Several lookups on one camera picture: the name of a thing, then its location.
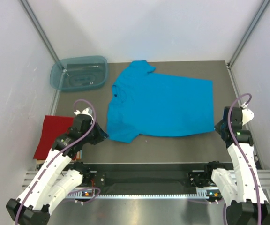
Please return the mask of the blue t shirt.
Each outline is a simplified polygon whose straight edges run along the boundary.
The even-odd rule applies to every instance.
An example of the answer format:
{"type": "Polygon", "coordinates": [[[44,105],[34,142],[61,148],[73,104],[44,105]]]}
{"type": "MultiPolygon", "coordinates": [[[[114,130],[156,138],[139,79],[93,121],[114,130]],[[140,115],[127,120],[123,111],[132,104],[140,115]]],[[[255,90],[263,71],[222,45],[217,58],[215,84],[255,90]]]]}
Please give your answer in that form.
{"type": "Polygon", "coordinates": [[[213,82],[155,73],[133,61],[112,85],[106,130],[114,141],[138,135],[181,137],[214,131],[213,82]]]}

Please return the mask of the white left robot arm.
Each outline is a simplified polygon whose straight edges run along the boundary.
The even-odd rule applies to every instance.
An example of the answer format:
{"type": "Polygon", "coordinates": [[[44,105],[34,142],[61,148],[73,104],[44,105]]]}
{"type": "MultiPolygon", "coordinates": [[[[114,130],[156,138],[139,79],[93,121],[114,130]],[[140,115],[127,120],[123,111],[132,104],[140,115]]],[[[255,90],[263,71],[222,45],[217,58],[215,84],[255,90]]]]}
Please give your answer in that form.
{"type": "Polygon", "coordinates": [[[95,110],[76,110],[73,124],[58,136],[47,158],[30,184],[6,209],[16,225],[46,225],[55,208],[75,188],[91,184],[90,168],[83,162],[72,162],[87,143],[96,145],[108,135],[96,121],[95,110]]]}

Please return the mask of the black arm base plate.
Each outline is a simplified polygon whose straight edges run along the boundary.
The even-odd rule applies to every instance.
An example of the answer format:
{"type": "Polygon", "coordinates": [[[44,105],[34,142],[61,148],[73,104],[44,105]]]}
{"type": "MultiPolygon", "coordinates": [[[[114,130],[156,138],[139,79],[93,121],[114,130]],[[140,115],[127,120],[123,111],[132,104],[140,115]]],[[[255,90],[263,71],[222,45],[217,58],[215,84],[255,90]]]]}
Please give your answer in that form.
{"type": "Polygon", "coordinates": [[[173,183],[202,187],[213,186],[207,163],[86,163],[98,173],[103,184],[173,183]]]}

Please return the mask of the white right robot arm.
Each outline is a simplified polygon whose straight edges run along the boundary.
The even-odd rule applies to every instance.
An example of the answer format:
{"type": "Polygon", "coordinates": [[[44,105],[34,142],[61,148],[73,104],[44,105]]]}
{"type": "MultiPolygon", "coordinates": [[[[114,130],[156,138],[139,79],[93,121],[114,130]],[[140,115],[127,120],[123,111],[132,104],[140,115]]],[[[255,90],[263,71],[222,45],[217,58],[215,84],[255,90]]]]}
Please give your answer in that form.
{"type": "Polygon", "coordinates": [[[226,106],[222,120],[215,125],[226,144],[234,172],[223,163],[211,162],[203,178],[208,185],[218,187],[225,202],[223,219],[227,225],[270,225],[270,203],[257,174],[254,141],[251,132],[243,129],[253,117],[254,113],[247,108],[226,106]]]}

